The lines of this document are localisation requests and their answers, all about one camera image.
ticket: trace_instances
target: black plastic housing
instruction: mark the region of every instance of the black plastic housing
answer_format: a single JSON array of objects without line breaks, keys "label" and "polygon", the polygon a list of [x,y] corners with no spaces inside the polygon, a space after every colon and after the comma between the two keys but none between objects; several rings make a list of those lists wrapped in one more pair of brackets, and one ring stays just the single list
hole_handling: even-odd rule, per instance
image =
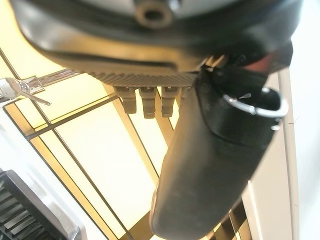
[{"label": "black plastic housing", "polygon": [[274,90],[234,99],[211,77],[201,72],[189,91],[163,161],[150,225],[164,239],[200,239],[222,220],[288,110]]}]

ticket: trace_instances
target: glass panel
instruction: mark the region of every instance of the glass panel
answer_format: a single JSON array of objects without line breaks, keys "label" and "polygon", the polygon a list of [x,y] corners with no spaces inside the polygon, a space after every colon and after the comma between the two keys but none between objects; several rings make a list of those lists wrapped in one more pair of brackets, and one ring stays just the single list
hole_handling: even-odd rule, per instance
[{"label": "glass panel", "polygon": [[170,122],[171,122],[173,129],[176,128],[178,119],[179,119],[179,106],[178,106],[177,100],[174,100],[173,114],[172,114],[172,117],[170,117]]},{"label": "glass panel", "polygon": [[158,236],[156,236],[156,235],[153,235],[153,236],[150,238],[150,240],[165,240],[165,239],[160,238],[160,237],[158,237]]},{"label": "glass panel", "polygon": [[40,137],[35,137],[30,140],[30,143],[38,150],[39,154],[43,157],[44,161],[48,164],[51,170],[56,173],[57,177],[60,179],[61,183],[69,189],[69,192],[82,206],[83,210],[86,211],[88,216],[94,221],[94,223],[101,229],[101,231],[107,236],[109,240],[118,240],[116,235],[110,229],[110,227],[104,222],[102,217],[98,214],[97,210],[89,202],[89,200],[84,196],[83,192],[71,179],[70,175],[58,162],[52,152],[48,149],[45,143]]},{"label": "glass panel", "polygon": [[56,159],[60,162],[62,167],[73,179],[75,184],[80,188],[86,198],[101,215],[106,224],[108,224],[108,226],[112,229],[114,234],[118,238],[121,238],[125,234],[125,231],[120,226],[110,210],[107,208],[107,206],[95,191],[95,189],[92,187],[90,182],[87,180],[85,175],[81,172],[74,160],[68,154],[61,142],[55,136],[55,134],[52,131],[48,131],[42,134],[40,137],[50,149],[50,151],[54,154]]},{"label": "glass panel", "polygon": [[[107,93],[99,80],[81,74],[47,86],[36,96],[52,103],[51,106],[39,106],[50,120],[54,120],[107,96]],[[16,105],[34,128],[45,123],[28,98],[19,100]]]},{"label": "glass panel", "polygon": [[5,64],[3,59],[0,57],[0,79],[13,78],[13,77],[14,76],[10,72],[9,68],[7,67],[7,65]]},{"label": "glass panel", "polygon": [[142,143],[158,174],[161,172],[162,162],[168,146],[159,128],[157,120],[145,119],[142,99],[139,91],[136,94],[136,114],[130,114],[133,125],[140,136]]},{"label": "glass panel", "polygon": [[63,69],[31,47],[17,26],[9,1],[0,1],[0,46],[21,78],[41,77]]},{"label": "glass panel", "polygon": [[150,210],[155,185],[113,104],[57,128],[127,229]]}]

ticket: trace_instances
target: metal rod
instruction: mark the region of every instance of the metal rod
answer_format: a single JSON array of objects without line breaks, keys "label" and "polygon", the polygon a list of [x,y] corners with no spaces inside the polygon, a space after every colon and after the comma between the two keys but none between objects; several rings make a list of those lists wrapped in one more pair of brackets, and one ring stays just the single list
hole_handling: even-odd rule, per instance
[{"label": "metal rod", "polygon": [[68,116],[65,119],[62,119],[62,120],[60,120],[58,122],[51,123],[47,127],[43,128],[43,129],[41,129],[39,131],[36,131],[34,133],[31,133],[30,135],[27,135],[26,139],[28,139],[28,140],[34,139],[34,138],[40,136],[41,134],[44,134],[44,133],[46,133],[46,132],[48,132],[48,131],[50,131],[50,130],[52,130],[54,128],[59,127],[62,124],[65,124],[65,123],[67,123],[67,122],[69,122],[69,121],[71,121],[71,120],[73,120],[73,119],[75,119],[77,117],[80,117],[80,116],[82,116],[82,115],[84,115],[84,114],[86,114],[86,113],[88,113],[88,112],[90,112],[90,111],[92,111],[94,109],[97,109],[97,108],[99,108],[99,107],[101,107],[101,106],[103,106],[103,105],[105,105],[107,103],[110,103],[110,102],[112,102],[112,101],[114,101],[114,100],[119,98],[115,93],[112,93],[112,94],[110,94],[108,96],[109,96],[108,99],[106,99],[104,101],[101,101],[101,102],[97,103],[96,105],[90,106],[87,109],[79,111],[79,112],[77,112],[77,113],[75,113],[75,114],[73,114],[71,116]]},{"label": "metal rod", "polygon": [[7,58],[7,56],[5,55],[5,53],[2,51],[1,47],[0,47],[0,56],[3,59],[4,63],[6,64],[6,66],[9,68],[10,72],[12,73],[12,75],[20,80],[21,78],[19,77],[18,73],[16,72],[16,70],[14,69],[14,67],[11,65],[9,59]]},{"label": "metal rod", "polygon": [[[48,124],[48,126],[52,126],[49,118],[46,116],[46,114],[44,113],[44,111],[40,108],[39,104],[35,101],[32,101],[32,104],[34,105],[34,107],[37,109],[37,111],[40,113],[40,115],[43,117],[44,121],[46,124]],[[60,143],[62,144],[62,146],[64,147],[64,149],[68,152],[68,154],[71,156],[71,158],[73,159],[73,161],[75,162],[75,164],[79,167],[79,169],[81,170],[81,172],[83,173],[83,175],[86,177],[86,179],[89,181],[89,183],[92,185],[92,187],[94,188],[94,190],[98,193],[99,197],[102,199],[102,201],[104,202],[104,204],[107,206],[107,208],[110,210],[110,212],[112,213],[112,215],[114,216],[114,218],[117,220],[117,222],[121,225],[121,227],[123,228],[123,230],[125,231],[125,233],[128,235],[130,240],[134,240],[134,238],[132,237],[132,235],[130,234],[130,232],[127,230],[126,226],[122,223],[122,221],[120,220],[120,218],[117,216],[117,214],[115,213],[115,211],[112,209],[112,207],[110,206],[110,204],[108,203],[108,201],[106,200],[106,198],[103,196],[103,194],[100,192],[99,188],[96,186],[96,184],[94,183],[94,181],[91,179],[91,177],[89,176],[89,174],[86,172],[86,170],[84,169],[84,167],[81,165],[81,163],[79,162],[79,160],[77,159],[77,157],[74,155],[74,153],[71,151],[71,149],[69,148],[69,146],[66,144],[66,142],[63,140],[63,138],[61,137],[61,135],[58,133],[58,131],[56,130],[56,128],[52,129],[54,135],[58,138],[58,140],[60,141]]]},{"label": "metal rod", "polygon": [[41,84],[44,87],[47,87],[52,84],[58,83],[62,80],[69,79],[69,78],[75,77],[80,74],[81,74],[80,72],[72,71],[72,70],[66,68],[66,69],[45,75],[45,76],[41,76],[38,78],[38,80],[41,82]]}]

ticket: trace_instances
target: window pane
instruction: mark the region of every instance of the window pane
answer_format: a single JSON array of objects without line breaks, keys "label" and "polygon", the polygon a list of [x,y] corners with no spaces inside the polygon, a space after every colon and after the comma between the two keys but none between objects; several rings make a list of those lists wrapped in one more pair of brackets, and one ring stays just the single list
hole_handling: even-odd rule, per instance
[{"label": "window pane", "polygon": [[57,128],[127,229],[150,210],[155,185],[112,103]]},{"label": "window pane", "polygon": [[160,238],[160,237],[158,237],[156,235],[153,235],[152,238],[150,238],[150,240],[165,240],[165,239]]},{"label": "window pane", "polygon": [[162,162],[168,146],[159,128],[157,120],[145,119],[142,99],[136,90],[136,114],[130,114],[133,125],[140,136],[142,143],[150,156],[158,174],[161,172]]},{"label": "window pane", "polygon": [[13,77],[14,76],[10,72],[9,68],[7,67],[7,65],[5,64],[3,59],[0,57],[0,79],[13,78]]},{"label": "window pane", "polygon": [[56,159],[60,162],[62,167],[73,179],[78,188],[81,189],[86,198],[97,210],[97,212],[106,222],[106,224],[112,229],[114,234],[118,238],[121,238],[125,234],[124,229],[120,226],[118,221],[115,219],[113,214],[110,212],[108,207],[97,194],[97,192],[92,187],[90,182],[87,180],[85,175],[81,172],[79,167],[76,165],[74,160],[68,154],[68,152],[60,143],[55,134],[52,131],[48,131],[42,134],[40,137],[43,140],[43,142],[47,145],[47,147],[50,149],[50,151],[53,153],[53,155],[56,157]]},{"label": "window pane", "polygon": [[[49,120],[54,120],[106,95],[102,83],[87,74],[57,82],[36,94],[37,97],[52,103],[51,106],[39,104]],[[16,105],[34,128],[45,123],[28,98],[19,100]]]},{"label": "window pane", "polygon": [[17,26],[8,0],[0,1],[0,46],[21,78],[41,77],[63,69],[31,47]]},{"label": "window pane", "polygon": [[172,117],[170,117],[170,122],[171,122],[173,129],[176,128],[178,119],[179,119],[179,106],[178,106],[177,100],[174,100],[173,114],[172,114]]}]

